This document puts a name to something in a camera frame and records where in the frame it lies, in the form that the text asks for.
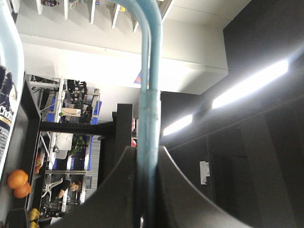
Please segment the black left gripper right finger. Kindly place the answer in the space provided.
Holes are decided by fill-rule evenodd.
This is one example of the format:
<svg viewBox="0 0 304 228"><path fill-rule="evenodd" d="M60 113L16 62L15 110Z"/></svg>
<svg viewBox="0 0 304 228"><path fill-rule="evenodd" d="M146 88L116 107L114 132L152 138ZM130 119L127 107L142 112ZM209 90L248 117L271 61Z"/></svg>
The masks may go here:
<svg viewBox="0 0 304 228"><path fill-rule="evenodd" d="M181 172L164 146L156 171L155 227L247 228L202 194Z"/></svg>

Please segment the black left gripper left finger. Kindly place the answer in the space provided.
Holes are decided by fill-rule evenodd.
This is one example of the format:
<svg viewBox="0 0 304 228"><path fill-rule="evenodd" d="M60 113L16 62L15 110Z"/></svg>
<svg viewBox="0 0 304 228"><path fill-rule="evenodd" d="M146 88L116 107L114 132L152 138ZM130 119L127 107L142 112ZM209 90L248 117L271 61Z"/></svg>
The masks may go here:
<svg viewBox="0 0 304 228"><path fill-rule="evenodd" d="M137 149L127 146L118 163L80 206L52 228L132 228Z"/></svg>

